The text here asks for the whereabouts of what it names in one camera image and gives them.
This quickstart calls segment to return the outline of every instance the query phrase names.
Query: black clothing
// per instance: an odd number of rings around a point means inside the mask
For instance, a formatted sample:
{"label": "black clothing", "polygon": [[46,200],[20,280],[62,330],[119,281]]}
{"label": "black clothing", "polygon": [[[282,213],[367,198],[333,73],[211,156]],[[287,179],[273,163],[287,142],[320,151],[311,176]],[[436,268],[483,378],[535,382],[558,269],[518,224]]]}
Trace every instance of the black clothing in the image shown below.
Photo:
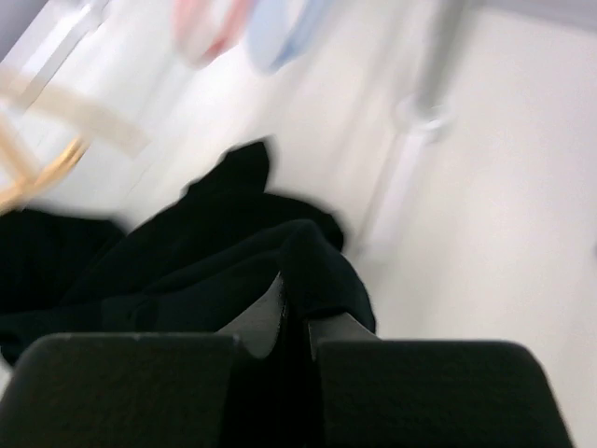
{"label": "black clothing", "polygon": [[0,217],[0,346],[75,331],[216,331],[280,273],[299,316],[345,311],[375,329],[333,216],[264,192],[265,141],[229,152],[177,203],[129,235],[107,220]]}

